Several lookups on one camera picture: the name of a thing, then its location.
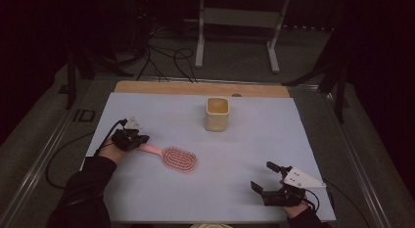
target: hairbrush handle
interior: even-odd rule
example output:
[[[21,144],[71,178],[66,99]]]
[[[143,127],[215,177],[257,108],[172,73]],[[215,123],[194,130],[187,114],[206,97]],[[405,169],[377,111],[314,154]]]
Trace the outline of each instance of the hairbrush handle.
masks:
[[[143,151],[143,152],[148,152],[148,153],[153,153],[156,155],[159,155],[162,157],[162,153],[164,152],[164,150],[157,148],[153,145],[150,144],[141,144],[140,147],[136,148],[137,150]]]

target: black sleeve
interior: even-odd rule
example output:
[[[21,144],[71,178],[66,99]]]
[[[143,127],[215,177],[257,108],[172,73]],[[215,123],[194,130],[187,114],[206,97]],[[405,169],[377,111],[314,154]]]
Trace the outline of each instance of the black sleeve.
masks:
[[[325,228],[330,227],[322,223],[315,212],[309,207],[294,218],[287,218],[290,228]]]
[[[107,158],[85,159],[83,169],[69,179],[47,227],[111,227],[103,194],[115,169]]]

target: wire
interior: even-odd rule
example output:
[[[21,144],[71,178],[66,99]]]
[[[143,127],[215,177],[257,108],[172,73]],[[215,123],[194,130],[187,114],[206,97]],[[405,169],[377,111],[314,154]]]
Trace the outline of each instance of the wire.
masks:
[[[100,150],[104,148],[105,142],[110,138],[110,135],[113,133],[113,131],[116,128],[116,126],[119,125],[119,124],[121,124],[122,126],[124,126],[126,122],[127,122],[126,119],[121,119],[121,120],[117,121],[113,125],[113,127],[110,129],[110,131],[108,132],[107,136],[104,138],[103,142],[101,143],[100,147],[95,151],[94,157],[98,156],[98,153],[100,153]]]
[[[156,64],[152,60],[149,61],[153,65],[153,68],[155,69],[154,72],[159,77],[159,81],[161,81],[161,77],[164,77],[164,79],[168,82],[168,78],[165,77],[165,75],[157,68]]]
[[[318,200],[318,197],[312,191],[307,190],[307,189],[305,189],[305,191],[306,192],[309,192],[310,194],[312,194],[315,197],[315,199],[317,200],[317,208],[314,209],[314,211],[317,212],[318,211],[318,208],[320,208],[320,200]]]
[[[332,190],[330,190],[330,187],[326,187],[326,191],[329,196],[330,204],[332,205],[332,208],[335,209],[336,205],[335,205],[335,199],[333,197]]]
[[[195,73],[194,73],[194,71],[193,71],[193,68],[192,68],[192,65],[190,64],[190,61],[189,61],[189,59],[193,56],[193,54],[194,54],[194,52],[193,52],[193,50],[192,49],[190,49],[190,48],[180,48],[180,49],[178,49],[178,50],[173,50],[173,49],[168,49],[168,48],[163,48],[163,47],[157,47],[157,46],[153,46],[153,45],[149,45],[149,48],[150,49],[152,49],[152,50],[154,50],[154,51],[156,51],[156,52],[158,52],[158,53],[160,53],[160,54],[162,54],[162,55],[165,55],[165,56],[167,56],[167,57],[170,57],[170,58],[172,58],[173,59],[173,61],[174,61],[174,64],[175,64],[175,66],[176,66],[176,68],[179,70],[179,72],[180,73],[182,73],[187,79],[189,79],[189,81],[190,82],[194,82],[193,80],[192,80],[192,78],[189,76],[189,75],[187,75],[180,67],[179,67],[179,65],[177,64],[177,60],[186,60],[187,61],[187,63],[188,63],[188,65],[189,65],[189,68],[190,68],[190,71],[191,71],[191,73],[192,73],[192,76],[193,76],[193,79],[195,80],[195,82],[196,83],[198,83],[198,80],[196,79],[196,76],[195,76]],[[163,52],[162,50],[166,50],[166,51],[170,51],[170,52],[173,52],[173,55],[169,55],[169,54],[167,54],[167,53],[165,53],[165,52]],[[189,51],[190,52],[190,55],[185,55],[184,53],[182,53],[182,51]]]
[[[360,213],[361,217],[363,218],[364,222],[366,223],[366,226],[370,228],[369,225],[369,221],[366,219],[366,217],[364,216],[363,212],[360,210],[360,208],[357,206],[357,204],[355,204],[353,202],[353,200],[346,195],[346,193],[344,193],[339,187],[337,187],[335,184],[333,184],[332,182],[330,182],[329,180],[323,178],[323,181],[325,181],[327,184],[330,184],[332,187],[334,187],[337,191],[339,191],[353,206],[354,208],[356,208],[356,210]]]
[[[118,68],[126,68],[128,66],[132,66],[132,65],[140,62],[144,58],[144,55],[135,54],[135,53],[133,55],[134,56],[132,58],[124,60],[124,61],[113,63],[113,65],[118,67]]]
[[[107,145],[103,146],[101,149],[106,148],[106,147],[108,147],[108,146],[110,146],[110,145],[113,145],[113,144],[114,144],[114,142],[109,143],[109,144],[107,144]]]
[[[304,202],[306,202],[306,203],[308,203],[309,205],[311,205],[311,209],[314,211],[314,212],[317,212],[317,209],[315,208],[315,205],[314,205],[314,203],[313,202],[311,202],[311,201],[309,201],[308,199],[306,199],[306,198],[302,198],[302,200],[304,201]]]
[[[94,134],[94,132],[89,132],[89,133],[86,133],[86,134],[84,134],[84,135],[82,135],[82,136],[80,136],[80,137],[77,137],[77,138],[75,138],[75,139],[73,139],[73,140],[71,140],[71,141],[69,141],[69,142],[67,142],[67,143],[65,143],[62,147],[60,147],[60,148],[58,148],[57,150],[56,150],[56,152],[52,155],[52,157],[51,157],[51,159],[49,160],[49,162],[48,162],[48,164],[46,165],[46,169],[45,169],[45,178],[46,178],[46,181],[51,185],[51,186],[53,186],[53,187],[55,187],[55,188],[58,188],[58,189],[65,189],[65,187],[63,187],[63,186],[59,186],[59,185],[57,185],[57,184],[55,184],[55,183],[53,183],[52,182],[52,180],[50,179],[50,177],[49,177],[49,168],[50,168],[50,165],[52,164],[52,161],[53,161],[53,159],[55,158],[55,156],[61,151],[61,150],[63,150],[65,147],[67,147],[68,145],[70,145],[70,144],[72,144],[72,143],[74,143],[74,142],[76,142],[76,141],[79,141],[80,139],[82,139],[82,138],[85,138],[85,137],[87,137],[87,136],[89,136],[89,135],[92,135],[92,134]]]
[[[149,56],[148,56],[148,57],[147,57],[147,59],[146,59],[146,64],[145,64],[145,65],[143,65],[143,67],[141,68],[141,70],[140,70],[140,72],[138,73],[137,78],[136,78],[135,80],[139,80],[139,79],[140,79],[141,75],[143,75],[144,70],[146,69],[147,65],[149,64],[149,61],[150,61],[150,51],[149,51],[148,49],[146,49],[146,52],[148,52],[148,53],[149,53]]]

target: table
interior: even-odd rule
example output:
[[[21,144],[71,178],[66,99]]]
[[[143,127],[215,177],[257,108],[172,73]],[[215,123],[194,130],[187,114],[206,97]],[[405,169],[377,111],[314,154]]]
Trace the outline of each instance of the table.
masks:
[[[199,10],[199,39],[198,47],[196,49],[195,67],[201,68],[203,66],[205,50],[204,27],[206,23],[258,26],[274,29],[274,35],[272,39],[267,42],[266,49],[268,51],[271,71],[278,73],[280,68],[275,54],[275,44],[277,43],[278,35],[281,31],[289,2],[290,0],[284,0],[282,8],[278,10],[276,9],[275,12],[263,12],[208,8],[205,7],[205,0],[201,0]]]
[[[234,93],[243,97],[229,96]],[[205,101],[218,95],[230,101],[229,127],[208,132]],[[180,173],[158,156],[128,155],[105,192],[113,222],[278,223],[286,220],[283,209],[265,207],[251,189],[251,180],[265,190],[279,189],[281,175],[266,168],[266,162],[296,166],[321,179],[296,105],[282,86],[122,81],[86,155],[94,154],[115,122],[131,116],[144,126],[141,134],[151,137],[149,143],[193,152],[198,165]],[[319,217],[336,219],[325,190],[312,191],[320,200]]]

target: metal stand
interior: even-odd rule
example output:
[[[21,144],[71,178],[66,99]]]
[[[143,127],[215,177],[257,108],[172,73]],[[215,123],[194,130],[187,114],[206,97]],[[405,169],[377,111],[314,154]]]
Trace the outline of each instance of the metal stand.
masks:
[[[335,114],[339,119],[339,122],[343,123],[343,104],[345,102],[345,87],[346,87],[346,64],[343,63],[331,63],[321,68],[316,68],[312,72],[307,73],[300,78],[293,81],[282,83],[283,86],[297,86],[304,83],[308,79],[317,76],[319,74],[325,74],[320,84],[318,85],[318,91],[322,93],[330,93],[336,83],[337,95],[335,104]]]
[[[205,37],[204,25],[211,24],[227,24],[227,25],[243,25],[274,28],[274,36],[271,41],[266,43],[271,71],[278,73],[277,57],[275,55],[275,44],[278,39],[281,27],[283,25],[284,16],[288,8],[290,0],[284,0],[283,7],[279,12],[260,12],[260,11],[244,11],[205,8],[205,0],[201,0],[199,11],[199,39],[198,48],[196,50],[195,67],[201,68],[204,62]]]
[[[79,72],[82,77],[92,79],[95,75],[94,70],[91,66],[91,61],[101,65],[111,72],[119,76],[133,76],[134,74],[127,73],[100,56],[96,55],[94,52],[86,49],[73,46],[73,43],[67,46],[67,59],[68,59],[68,102],[67,110],[72,107],[76,99],[76,68],[79,69]]]

